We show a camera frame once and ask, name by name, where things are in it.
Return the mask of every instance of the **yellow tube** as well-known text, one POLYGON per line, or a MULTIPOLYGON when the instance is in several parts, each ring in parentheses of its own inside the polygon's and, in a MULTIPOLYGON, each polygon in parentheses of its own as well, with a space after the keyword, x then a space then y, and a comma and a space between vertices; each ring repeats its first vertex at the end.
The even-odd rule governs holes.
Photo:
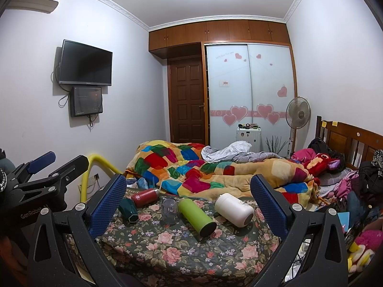
POLYGON ((91 154, 88 156, 89 161, 89 167, 88 170, 83 173, 82 175, 82 182, 81 182, 81 202, 87 201, 87 190, 88 190, 88 179, 89 179, 89 173, 93 166, 93 162, 97 161, 104 165, 105 167, 108 167, 111 171, 115 172, 116 174, 122 174, 121 171, 119 171, 117 168, 115 168, 109 161, 107 161, 105 158, 103 158, 101 155, 98 154, 91 154))

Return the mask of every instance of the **blue gripper pad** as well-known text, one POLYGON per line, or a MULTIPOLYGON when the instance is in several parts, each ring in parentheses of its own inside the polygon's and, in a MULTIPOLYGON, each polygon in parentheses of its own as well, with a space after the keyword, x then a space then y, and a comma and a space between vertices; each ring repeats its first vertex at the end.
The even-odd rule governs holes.
POLYGON ((284 240, 288 233, 287 217, 257 175, 251 178, 250 191, 273 234, 284 240))
POLYGON ((40 170, 54 163, 55 160, 56 154, 54 154, 52 151, 49 151, 34 161, 31 161, 28 166, 28 173, 31 175, 37 174, 40 170))
POLYGON ((126 179, 123 175, 119 175, 90 215, 89 234, 93 239, 105 233, 105 230, 112 220, 118 205, 121 203, 125 192, 126 179))

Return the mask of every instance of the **red thermos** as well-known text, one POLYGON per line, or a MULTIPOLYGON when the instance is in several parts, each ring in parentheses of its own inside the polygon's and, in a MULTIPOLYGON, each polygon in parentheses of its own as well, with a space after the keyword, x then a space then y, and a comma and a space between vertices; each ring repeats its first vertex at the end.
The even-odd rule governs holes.
POLYGON ((137 207, 143 207, 146 204, 154 202, 160 197, 160 190, 156 188, 150 188, 145 191, 141 191, 132 195, 132 200, 137 207))

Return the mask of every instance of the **flat screen tv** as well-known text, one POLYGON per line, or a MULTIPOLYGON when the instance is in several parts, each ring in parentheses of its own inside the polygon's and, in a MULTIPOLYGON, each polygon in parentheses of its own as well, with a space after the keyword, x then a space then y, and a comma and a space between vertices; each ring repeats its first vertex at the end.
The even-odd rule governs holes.
POLYGON ((60 84, 112 85, 112 52, 64 40, 60 84))

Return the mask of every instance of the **colorful patchwork blanket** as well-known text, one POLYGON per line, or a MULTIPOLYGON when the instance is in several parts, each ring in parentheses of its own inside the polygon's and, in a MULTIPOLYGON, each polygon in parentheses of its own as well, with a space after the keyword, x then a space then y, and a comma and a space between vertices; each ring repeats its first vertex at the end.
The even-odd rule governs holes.
POLYGON ((199 143, 144 142, 125 175, 142 176, 149 184, 175 195, 207 200, 215 200, 223 193, 251 197, 250 180, 256 174, 262 174, 290 202, 304 207, 318 193, 312 175, 301 164, 275 158, 257 163, 207 163, 201 159, 203 147, 199 143))

